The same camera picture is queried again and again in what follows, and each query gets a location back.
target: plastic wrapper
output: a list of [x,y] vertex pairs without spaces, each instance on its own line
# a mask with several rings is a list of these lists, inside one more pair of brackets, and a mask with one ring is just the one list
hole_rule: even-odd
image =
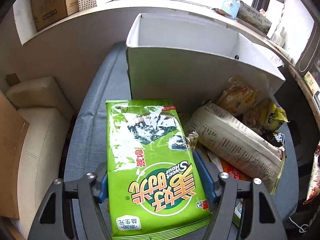
[[199,135],[195,131],[186,135],[186,141],[187,141],[191,151],[196,149],[198,138],[199,138]]
[[241,77],[235,76],[230,78],[227,89],[219,97],[216,105],[233,116],[238,116],[252,108],[259,93],[259,90],[246,85]]
[[312,202],[320,194],[320,166],[318,162],[319,155],[320,155],[320,142],[314,154],[311,177],[310,177],[310,182],[308,186],[307,199],[303,204],[308,204]]
[[257,104],[253,112],[259,115],[260,125],[264,130],[275,131],[284,122],[288,122],[285,110],[271,98],[267,98]]
[[273,132],[267,130],[263,133],[263,135],[261,137],[275,147],[284,146],[282,143],[282,138],[284,140],[284,134],[282,134],[282,133],[273,134]]
[[201,144],[249,177],[260,178],[275,193],[284,166],[284,147],[272,146],[212,102],[199,107],[184,129],[195,130]]
[[248,111],[243,114],[242,122],[258,135],[262,135],[260,117],[257,112]]
[[252,178],[250,178],[248,175],[243,173],[241,170],[239,170],[236,167],[232,166],[230,163],[228,163],[225,160],[221,159],[219,156],[217,156],[212,151],[210,151],[208,149],[205,149],[205,152],[208,155],[210,161],[217,166],[219,171],[221,171],[221,172],[225,171],[230,176],[234,177],[235,179],[252,181]]
[[242,213],[242,205],[243,200],[242,198],[236,200],[236,206],[235,206],[235,213],[233,214],[233,223],[239,227],[240,226],[240,219],[241,219],[241,213]]
[[106,106],[112,239],[171,239],[208,224],[210,210],[172,102]]

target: open box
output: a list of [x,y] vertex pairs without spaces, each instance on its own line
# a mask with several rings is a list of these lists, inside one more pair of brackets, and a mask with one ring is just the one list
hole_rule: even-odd
[[126,43],[132,99],[169,98],[178,111],[215,101],[235,75],[261,99],[285,81],[246,37],[197,16],[139,14]]

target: tissue box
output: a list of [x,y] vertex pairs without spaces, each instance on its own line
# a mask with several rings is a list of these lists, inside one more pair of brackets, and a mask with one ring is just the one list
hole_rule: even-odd
[[240,1],[240,8],[237,14],[237,18],[249,23],[265,35],[271,27],[272,22],[265,18],[259,11],[255,8],[246,5],[244,2]]
[[224,0],[221,6],[221,10],[229,14],[233,19],[236,19],[239,8],[240,8],[239,0]]

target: metal screw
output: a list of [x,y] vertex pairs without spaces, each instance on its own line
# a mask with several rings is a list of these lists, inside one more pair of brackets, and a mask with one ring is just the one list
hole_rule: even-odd
[[59,184],[61,184],[61,182],[62,182],[62,179],[55,179],[55,180],[53,181],[53,183],[54,183],[55,185],[59,185]]
[[96,176],[96,174],[94,172],[88,172],[86,176],[88,179],[93,179]]
[[260,185],[260,184],[262,183],[261,179],[259,179],[259,178],[253,179],[253,182],[254,182],[255,184],[257,184],[257,185]]
[[229,174],[227,172],[222,172],[222,173],[220,173],[220,177],[223,179],[227,179],[227,178],[229,178]]

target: green snack bag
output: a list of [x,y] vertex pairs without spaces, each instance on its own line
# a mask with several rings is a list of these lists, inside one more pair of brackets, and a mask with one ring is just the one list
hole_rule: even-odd
[[209,206],[172,102],[106,105],[112,239],[165,240],[209,224]]

